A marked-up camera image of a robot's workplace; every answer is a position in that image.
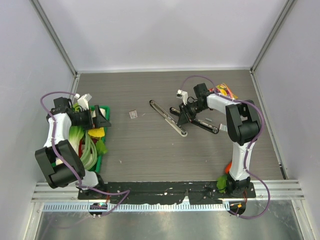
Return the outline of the red white staple box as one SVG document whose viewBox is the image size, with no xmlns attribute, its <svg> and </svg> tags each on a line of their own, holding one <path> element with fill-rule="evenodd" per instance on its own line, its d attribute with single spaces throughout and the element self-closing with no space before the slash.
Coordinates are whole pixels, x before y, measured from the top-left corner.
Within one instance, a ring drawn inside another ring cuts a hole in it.
<svg viewBox="0 0 320 240">
<path fill-rule="evenodd" d="M 138 117 L 137 111 L 136 110 L 132 110 L 129 112 L 129 116 L 131 119 L 135 119 Z"/>
</svg>

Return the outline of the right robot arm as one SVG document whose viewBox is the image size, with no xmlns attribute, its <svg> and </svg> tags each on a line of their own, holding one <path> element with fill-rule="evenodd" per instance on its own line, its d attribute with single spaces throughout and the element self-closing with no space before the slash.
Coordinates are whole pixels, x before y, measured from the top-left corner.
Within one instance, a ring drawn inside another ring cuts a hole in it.
<svg viewBox="0 0 320 240">
<path fill-rule="evenodd" d="M 263 116 L 251 100 L 238 100 L 228 88 L 208 89 L 205 83 L 194 88 L 195 97 L 179 89 L 176 96 L 182 100 L 179 105 L 179 126 L 191 123 L 208 132 L 218 133 L 218 128 L 202 123 L 197 114 L 204 110 L 217 110 L 225 115 L 226 129 L 233 143 L 231 166 L 226 174 L 225 186 L 220 191 L 236 198 L 250 185 L 249 173 L 252 150 L 262 131 Z"/>
</svg>

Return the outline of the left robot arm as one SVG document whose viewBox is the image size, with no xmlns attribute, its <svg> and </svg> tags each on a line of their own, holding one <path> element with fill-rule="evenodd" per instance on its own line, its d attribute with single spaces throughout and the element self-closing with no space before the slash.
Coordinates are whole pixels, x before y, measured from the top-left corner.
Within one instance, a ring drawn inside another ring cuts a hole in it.
<svg viewBox="0 0 320 240">
<path fill-rule="evenodd" d="M 89 107 L 90 97 L 80 97 L 77 106 L 67 97 L 54 99 L 54 107 L 46 110 L 47 140 L 35 151 L 35 159 L 52 189 L 75 184 L 84 195 L 100 200 L 107 188 L 99 173 L 91 170 L 98 161 L 99 138 L 90 130 L 104 130 L 111 123 L 99 105 Z"/>
</svg>

